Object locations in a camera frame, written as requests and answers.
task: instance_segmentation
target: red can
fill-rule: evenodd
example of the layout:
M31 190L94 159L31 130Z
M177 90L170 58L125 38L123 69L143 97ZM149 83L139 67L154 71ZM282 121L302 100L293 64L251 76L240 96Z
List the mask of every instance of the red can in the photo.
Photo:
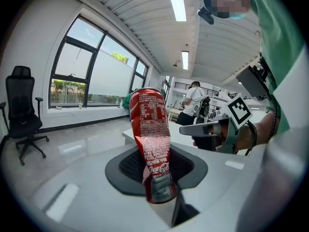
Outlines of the red can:
M130 99L131 125L150 177L145 181L147 201L166 203L177 195L169 171L170 133L162 93L141 88Z

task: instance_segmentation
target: floor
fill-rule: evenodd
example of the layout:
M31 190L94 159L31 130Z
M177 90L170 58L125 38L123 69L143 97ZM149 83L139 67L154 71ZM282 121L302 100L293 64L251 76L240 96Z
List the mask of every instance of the floor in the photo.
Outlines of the floor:
M24 166L18 159L16 140L10 139L2 152L1 167L16 192L30 199L43 183L77 159L125 145L122 132L130 128L129 118L122 118L43 133L50 141L36 143L45 152L46 158L43 159L37 150L30 147L24 156Z

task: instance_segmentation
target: office chair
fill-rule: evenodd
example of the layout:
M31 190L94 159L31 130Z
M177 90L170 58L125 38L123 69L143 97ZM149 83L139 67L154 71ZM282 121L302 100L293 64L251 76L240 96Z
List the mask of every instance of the office chair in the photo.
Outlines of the office chair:
M9 104L10 128L8 127L8 122L4 111L4 107L6 105L5 102L0 104L0 109L2 110L2 115L4 117L4 122L6 128L8 129L9 136L14 139L27 137L25 140L16 143L17 149L19 149L19 145L24 145L19 156L21 165L25 165L23 162L23 156L30 145L40 151L43 158L46 158L44 152L34 143L35 141L44 138L49 142L49 139L47 136L33 136L33 134L42 126L42 122L40 120L40 102L42 102L43 99L40 97L35 98L38 101L39 117L37 117L34 114L32 104L34 78L31 77L30 68L25 66L15 66L12 75L5 79L5 84Z

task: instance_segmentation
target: black pants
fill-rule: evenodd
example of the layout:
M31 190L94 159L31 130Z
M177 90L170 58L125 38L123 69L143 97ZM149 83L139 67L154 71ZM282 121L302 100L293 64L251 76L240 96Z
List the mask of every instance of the black pants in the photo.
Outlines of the black pants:
M196 118L196 116L191 116L191 115L188 115L188 114L181 112L178 115L178 119L176 121L176 124L179 124L179 125L182 125L182 126L193 125L195 118Z

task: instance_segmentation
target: chair armrest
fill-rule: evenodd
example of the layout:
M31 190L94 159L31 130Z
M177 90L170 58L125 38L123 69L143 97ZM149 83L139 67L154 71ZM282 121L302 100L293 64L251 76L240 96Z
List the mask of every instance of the chair armrest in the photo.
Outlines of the chair armrest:
M6 102L2 102L2 103L0 104L0 109L4 109L5 105L6 105Z
M41 116L40 116L40 102L43 101L43 98L36 97L35 99L38 101L38 116L39 116L39 119L41 119Z
M8 121L6 120L5 111L4 111L5 105L6 105L6 102L2 102L0 104L0 109L2 110L2 115L3 115L3 119L4 119L4 123L5 123L6 129L9 131Z

